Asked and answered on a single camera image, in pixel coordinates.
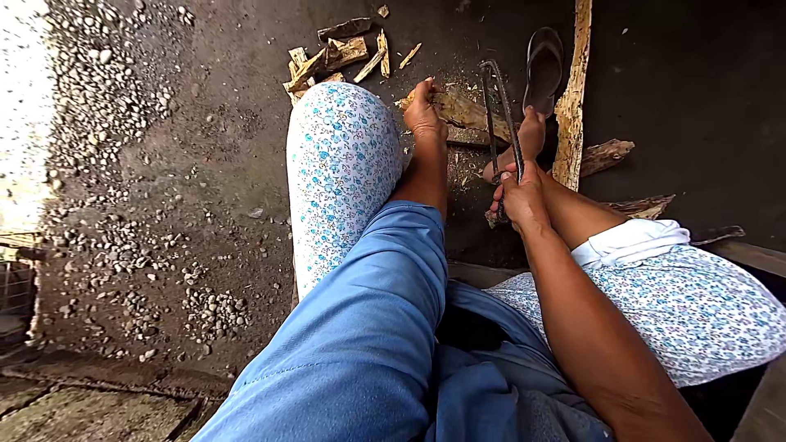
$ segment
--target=small stone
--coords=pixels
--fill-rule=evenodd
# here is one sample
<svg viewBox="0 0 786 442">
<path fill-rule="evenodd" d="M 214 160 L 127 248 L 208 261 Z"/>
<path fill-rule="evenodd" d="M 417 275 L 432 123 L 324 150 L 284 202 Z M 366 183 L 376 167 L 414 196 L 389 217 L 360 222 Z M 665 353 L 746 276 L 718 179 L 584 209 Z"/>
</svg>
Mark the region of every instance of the small stone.
<svg viewBox="0 0 786 442">
<path fill-rule="evenodd" d="M 98 62 L 101 64 L 107 64 L 110 59 L 112 59 L 111 49 L 102 50 L 101 53 L 98 54 Z"/>
<path fill-rule="evenodd" d="M 260 219 L 265 215 L 265 209 L 261 207 L 253 208 L 248 213 L 248 218 Z"/>
</svg>

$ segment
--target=wood chip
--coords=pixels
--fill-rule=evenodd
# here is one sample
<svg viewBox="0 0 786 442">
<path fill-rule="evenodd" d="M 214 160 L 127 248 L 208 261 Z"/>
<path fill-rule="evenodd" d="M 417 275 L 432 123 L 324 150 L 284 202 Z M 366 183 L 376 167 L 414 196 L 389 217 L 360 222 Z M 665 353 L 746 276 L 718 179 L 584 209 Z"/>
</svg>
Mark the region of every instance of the wood chip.
<svg viewBox="0 0 786 442">
<path fill-rule="evenodd" d="M 345 21 L 330 28 L 320 29 L 317 31 L 317 36 L 323 42 L 328 39 L 343 39 L 345 37 L 353 37 L 358 34 L 371 29 L 371 19 L 368 17 L 358 17 L 352 20 Z"/>
<path fill-rule="evenodd" d="M 320 68 L 325 67 L 326 52 L 327 48 L 322 48 L 317 53 L 317 55 L 314 55 L 308 61 L 303 63 L 302 66 L 300 66 L 298 71 L 295 73 L 295 76 L 292 77 L 292 80 L 284 83 L 284 88 L 287 90 L 287 92 L 295 92 L 296 90 L 302 89 L 303 85 L 306 84 L 310 77 L 319 72 Z"/>
<path fill-rule="evenodd" d="M 584 148 L 581 176 L 589 176 L 614 166 L 635 146 L 633 142 L 623 142 L 614 138 L 603 144 Z"/>
<path fill-rule="evenodd" d="M 642 200 L 623 201 L 621 203 L 601 203 L 631 218 L 656 219 L 666 210 L 666 206 L 676 195 L 659 195 Z"/>
<path fill-rule="evenodd" d="M 554 179 L 568 189 L 578 190 L 584 147 L 583 105 L 587 62 L 590 59 L 590 25 L 592 0 L 575 0 L 575 31 L 571 77 L 567 88 L 556 103 L 554 113 L 560 125 L 556 148 Z"/>
<path fill-rule="evenodd" d="M 347 81 L 347 79 L 344 78 L 344 76 L 343 76 L 343 74 L 341 72 L 336 72 L 335 74 L 331 75 L 330 77 L 328 77 L 326 79 L 323 79 L 319 83 L 324 83 L 326 81 Z"/>
<path fill-rule="evenodd" d="M 382 70 L 382 76 L 389 79 L 391 78 L 391 55 L 387 50 L 387 39 L 385 38 L 384 29 L 380 32 L 379 36 L 376 37 L 376 46 L 379 48 L 379 51 L 384 51 L 382 61 L 380 62 L 380 69 Z"/>
<path fill-rule="evenodd" d="M 417 53 L 417 51 L 418 51 L 418 50 L 421 48 L 421 45 L 422 45 L 422 44 L 423 44 L 423 43 L 418 43 L 418 44 L 417 44 L 417 46 L 415 46 L 415 47 L 414 47 L 414 48 L 413 48 L 413 49 L 410 51 L 410 53 L 408 53 L 408 54 L 406 55 L 406 57 L 404 57 L 404 59 L 403 59 L 403 60 L 401 60 L 401 64 L 399 64 L 399 69 L 404 69 L 404 66 L 406 66 L 406 65 L 407 65 L 407 63 L 409 63 L 409 62 L 410 62 L 410 60 L 412 60 L 412 57 L 414 57 L 414 56 L 415 56 L 415 53 Z"/>
<path fill-rule="evenodd" d="M 395 104 L 406 111 L 414 98 L 415 90 L 412 90 L 406 98 L 398 100 Z M 486 107 L 475 103 L 455 90 L 437 92 L 432 95 L 431 102 L 437 109 L 439 118 L 446 122 L 458 127 L 468 127 L 479 131 L 486 130 Z M 510 130 L 505 119 L 494 114 L 492 121 L 494 123 L 494 134 L 508 143 L 512 142 Z"/>
<path fill-rule="evenodd" d="M 363 37 L 355 37 L 348 42 L 328 40 L 328 55 L 325 72 L 333 72 L 347 64 L 365 60 L 369 57 L 369 50 L 365 47 Z"/>
<path fill-rule="evenodd" d="M 380 37 L 384 39 L 383 34 L 384 31 L 380 33 Z M 380 47 L 379 49 L 377 49 L 376 53 L 371 58 L 371 60 L 369 60 L 369 62 L 366 63 L 365 66 L 363 66 L 363 69 L 361 69 L 360 72 L 358 72 L 358 74 L 354 76 L 352 81 L 354 81 L 355 83 L 360 83 L 360 81 L 363 80 L 369 73 L 371 73 L 371 71 L 380 63 L 380 61 L 382 61 L 386 53 L 387 53 L 387 44 L 385 44 L 385 47 Z"/>
</svg>

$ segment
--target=blue floral pants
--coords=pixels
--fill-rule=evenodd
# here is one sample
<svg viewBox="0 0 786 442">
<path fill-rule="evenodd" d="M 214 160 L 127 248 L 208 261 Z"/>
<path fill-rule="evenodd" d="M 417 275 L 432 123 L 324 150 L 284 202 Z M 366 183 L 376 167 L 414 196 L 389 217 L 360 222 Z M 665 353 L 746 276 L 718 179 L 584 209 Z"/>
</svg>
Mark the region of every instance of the blue floral pants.
<svg viewBox="0 0 786 442">
<path fill-rule="evenodd" d="M 301 299 L 341 264 L 401 176 L 391 111 L 348 83 L 319 83 L 292 110 L 287 171 Z M 687 245 L 675 221 L 629 221 L 577 257 L 658 357 L 676 386 L 757 366 L 786 351 L 786 309 L 734 264 Z M 543 330 L 532 274 L 486 290 Z"/>
</svg>

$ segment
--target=flip-flop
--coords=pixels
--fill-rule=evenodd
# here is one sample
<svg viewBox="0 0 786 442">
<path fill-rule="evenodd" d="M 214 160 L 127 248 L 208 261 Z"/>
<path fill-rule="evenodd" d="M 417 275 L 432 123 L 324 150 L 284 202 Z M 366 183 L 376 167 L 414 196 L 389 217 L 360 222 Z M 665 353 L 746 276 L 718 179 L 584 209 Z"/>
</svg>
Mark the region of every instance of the flip-flop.
<svg viewBox="0 0 786 442">
<path fill-rule="evenodd" d="M 527 90 L 523 107 L 532 105 L 546 118 L 554 114 L 554 94 L 562 81 L 562 40 L 552 28 L 532 34 L 527 48 Z"/>
</svg>

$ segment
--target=dirt ground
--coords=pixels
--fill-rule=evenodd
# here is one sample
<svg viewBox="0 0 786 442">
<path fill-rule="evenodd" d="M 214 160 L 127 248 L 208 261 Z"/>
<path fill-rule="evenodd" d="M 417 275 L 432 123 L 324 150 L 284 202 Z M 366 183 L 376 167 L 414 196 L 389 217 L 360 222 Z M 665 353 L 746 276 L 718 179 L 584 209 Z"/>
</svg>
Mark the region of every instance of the dirt ground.
<svg viewBox="0 0 786 442">
<path fill-rule="evenodd" d="M 131 3 L 113 2 L 120 9 Z M 602 201 L 676 193 L 667 217 L 695 229 L 740 224 L 749 242 L 786 250 L 786 202 L 777 193 L 786 188 L 777 170 L 786 160 L 779 147 L 786 138 L 781 104 L 786 88 L 777 81 L 781 69 L 774 68 L 786 59 L 786 46 L 778 44 L 784 31 L 775 18 L 786 7 L 758 2 L 708 9 L 694 3 L 595 5 L 586 143 L 620 138 L 637 147 L 619 166 L 582 180 L 582 192 Z M 163 218 L 148 223 L 149 234 L 185 238 L 179 241 L 190 254 L 173 258 L 177 267 L 198 261 L 205 270 L 197 285 L 216 293 L 229 290 L 244 300 L 250 325 L 234 337 L 197 342 L 184 331 L 187 286 L 176 284 L 176 278 L 151 281 L 138 272 L 100 290 L 65 285 L 69 261 L 78 271 L 92 271 L 74 253 L 48 260 L 42 269 L 39 308 L 50 319 L 42 331 L 52 346 L 104 354 L 124 349 L 128 354 L 121 357 L 134 359 L 153 348 L 157 363 L 229 377 L 264 348 L 292 298 L 285 170 L 291 105 L 281 84 L 289 80 L 287 50 L 305 46 L 315 53 L 316 29 L 374 17 L 375 29 L 384 26 L 394 67 L 401 60 L 395 54 L 423 43 L 411 65 L 394 68 L 390 79 L 381 81 L 375 71 L 361 83 L 391 107 L 427 76 L 443 83 L 479 83 L 476 67 L 487 57 L 498 61 L 509 76 L 510 95 L 520 100 L 526 41 L 541 26 L 558 30 L 565 52 L 572 51 L 570 1 L 390 1 L 391 14 L 384 20 L 376 15 L 381 4 L 198 0 L 188 5 L 195 16 L 191 30 L 172 36 L 167 28 L 143 30 L 143 44 L 167 61 L 158 75 L 171 85 L 175 107 L 170 118 L 147 130 L 142 143 L 123 148 L 119 164 L 130 196 L 115 210 L 133 219 L 139 212 L 132 208 L 171 202 Z M 370 48 L 376 47 L 374 35 L 366 37 Z M 173 65 L 179 69 L 167 68 Z M 351 78 L 361 66 L 343 73 Z M 394 113 L 401 122 L 400 111 Z M 407 142 L 403 134 L 402 143 Z M 556 125 L 550 122 L 544 158 L 553 155 L 555 143 Z M 487 154 L 461 150 L 451 152 L 451 159 L 468 179 L 460 179 L 450 195 L 448 257 L 522 267 L 517 235 L 506 228 L 489 231 L 483 218 L 493 189 L 470 172 L 488 160 Z M 69 186 L 65 197 L 83 191 Z M 175 195 L 180 195 L 177 204 Z M 264 210 L 261 218 L 248 216 L 255 208 Z M 85 210 L 79 217 L 104 215 Z M 127 307 L 97 298 L 111 290 L 142 293 L 159 313 L 156 334 L 143 341 L 126 336 Z M 64 318 L 59 311 L 64 304 L 72 304 L 75 314 Z M 104 331 L 96 333 L 96 326 Z"/>
</svg>

